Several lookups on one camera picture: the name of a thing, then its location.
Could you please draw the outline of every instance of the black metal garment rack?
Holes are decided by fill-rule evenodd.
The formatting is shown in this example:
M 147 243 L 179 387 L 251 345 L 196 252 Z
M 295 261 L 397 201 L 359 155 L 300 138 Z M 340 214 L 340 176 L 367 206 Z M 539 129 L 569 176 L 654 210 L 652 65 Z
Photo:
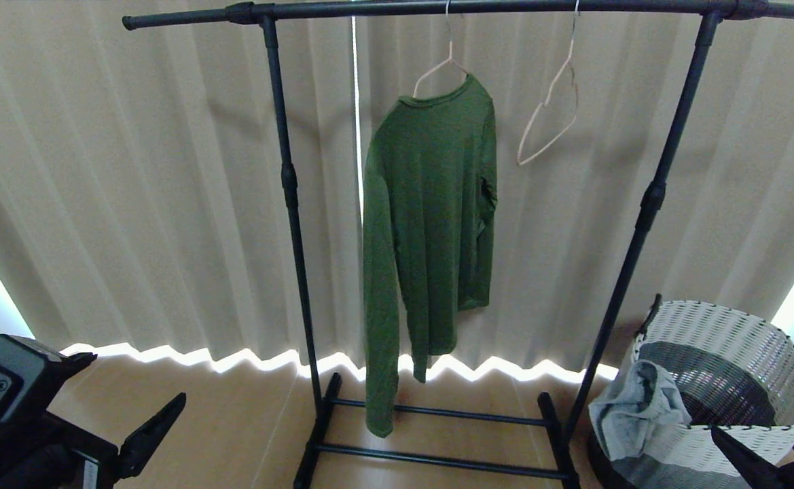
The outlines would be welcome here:
M 638 263 L 638 256 L 644 246 L 653 220 L 666 197 L 666 179 L 671 162 L 674 160 L 677 145 L 683 134 L 683 128 L 689 115 L 689 108 L 695 98 L 699 79 L 702 76 L 704 62 L 713 41 L 717 25 L 723 20 L 746 20 L 754 18 L 790 18 L 794 19 L 794 5 L 772 3 L 767 0 L 582 0 L 581 12 L 671 12 L 682 14 L 698 14 L 702 16 L 698 29 L 696 46 L 689 63 L 685 83 L 677 103 L 674 119 L 666 139 L 660 163 L 641 200 L 641 210 L 636 220 L 635 232 L 632 235 L 629 249 L 626 251 L 620 275 L 617 277 L 614 292 L 602 325 L 599 327 L 596 343 L 593 346 L 590 364 L 577 393 L 570 416 L 565 426 L 560 423 L 554 411 L 551 396 L 539 394 L 539 411 L 542 418 L 512 418 L 493 414 L 475 414 L 475 412 L 459 412 L 443 409 L 427 409 L 408 405 L 397 405 L 395 409 L 416 414 L 432 414 L 469 420 L 486 420 L 499 423 L 529 424 L 545 427 L 557 470 L 539 469 L 536 467 L 517 467 L 517 465 L 492 464 L 458 458 L 434 457 L 416 453 L 390 452 L 357 448 L 356 446 L 336 445 L 325 442 L 327 428 L 337 405 L 363 408 L 361 401 L 340 399 L 338 393 L 342 380 L 334 374 L 327 386 L 325 395 L 321 395 L 319 380 L 318 357 L 315 354 L 315 341 L 312 334 L 312 313 L 310 313 L 309 286 L 306 282 L 306 260 L 303 253 L 303 240 L 300 236 L 300 214 L 297 203 L 297 173 L 291 163 L 291 146 L 288 142 L 288 121 L 285 115 L 285 94 L 282 89 L 282 73 L 279 67 L 278 37 L 276 37 L 276 21 L 280 19 L 298 18 L 338 18 L 338 16 L 405 16 L 422 14 L 440 14 L 446 8 L 444 0 L 372 0 L 362 2 L 319 2 L 319 3 L 236 3 L 223 9 L 197 10 L 197 12 L 177 12 L 149 16 L 126 16 L 123 25 L 129 31 L 142 27 L 154 27 L 176 24 L 201 24 L 201 22 L 232 22 L 232 24 L 257 24 L 264 29 L 264 44 L 270 64 L 270 83 L 272 83 L 273 102 L 276 109 L 276 129 L 279 135 L 279 148 L 282 155 L 282 186 L 285 190 L 285 204 L 288 206 L 288 217 L 291 223 L 291 242 L 294 248 L 294 260 L 297 266 L 297 283 L 300 286 L 300 304 L 303 309 L 304 329 L 306 329 L 306 350 L 309 354 L 312 369 L 312 391 L 315 397 L 316 420 L 306 443 L 306 452 L 294 479 L 296 489 L 307 489 L 312 483 L 319 454 L 322 452 L 343 453 L 365 457 L 388 458 L 393 460 L 418 462 L 444 467 L 495 471 L 521 476 L 545 477 L 559 479 L 565 489 L 579 489 L 580 483 L 571 462 L 569 442 L 575 432 L 590 392 L 590 385 L 596 375 L 596 368 L 601 362 L 602 353 L 611 336 L 611 330 L 623 304 L 626 290 L 629 287 L 632 273 Z M 575 9 L 574 0 L 452 0 L 450 11 L 456 13 L 486 12 L 567 12 Z

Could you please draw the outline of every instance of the beige curtain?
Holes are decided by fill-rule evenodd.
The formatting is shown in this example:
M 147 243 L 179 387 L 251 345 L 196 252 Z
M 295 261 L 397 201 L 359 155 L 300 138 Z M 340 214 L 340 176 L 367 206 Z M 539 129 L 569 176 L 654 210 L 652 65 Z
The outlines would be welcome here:
M 304 350 L 260 30 L 127 32 L 205 2 L 0 3 L 0 276 L 55 347 Z M 584 14 L 573 129 L 513 162 L 568 14 L 452 16 L 499 125 L 492 306 L 456 358 L 580 369 L 691 56 L 697 16 Z M 359 18 L 360 146 L 446 55 L 442 16 Z M 278 23 L 319 356 L 363 365 L 351 21 Z M 443 71 L 424 95 L 447 92 Z M 562 84 L 530 138 L 571 118 Z M 769 318 L 794 281 L 794 21 L 724 22 L 623 320 L 655 292 Z

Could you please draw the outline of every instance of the white label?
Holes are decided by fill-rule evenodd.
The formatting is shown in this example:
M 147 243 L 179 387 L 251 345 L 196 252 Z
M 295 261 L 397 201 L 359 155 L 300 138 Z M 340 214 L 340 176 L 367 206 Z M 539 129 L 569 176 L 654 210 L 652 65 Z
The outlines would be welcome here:
M 98 465 L 91 460 L 83 465 L 83 489 L 98 489 Z

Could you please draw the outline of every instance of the woven basket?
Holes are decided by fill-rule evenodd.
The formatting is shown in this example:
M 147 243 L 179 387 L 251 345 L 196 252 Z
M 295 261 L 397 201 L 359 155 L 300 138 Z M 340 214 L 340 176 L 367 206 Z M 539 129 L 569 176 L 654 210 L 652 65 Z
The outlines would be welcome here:
M 791 451 L 794 344 L 778 328 L 740 310 L 657 297 L 620 374 L 639 359 L 670 372 L 693 424 L 658 425 L 641 457 L 614 462 L 636 487 L 746 487 L 711 424 L 774 464 Z

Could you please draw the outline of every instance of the light blue towel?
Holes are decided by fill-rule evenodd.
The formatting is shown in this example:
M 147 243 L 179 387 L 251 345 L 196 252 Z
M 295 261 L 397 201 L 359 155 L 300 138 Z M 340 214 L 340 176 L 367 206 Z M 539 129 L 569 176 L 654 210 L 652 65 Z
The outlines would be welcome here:
M 638 457 L 658 424 L 689 424 L 692 417 L 666 369 L 638 360 L 590 403 L 590 421 L 609 460 Z

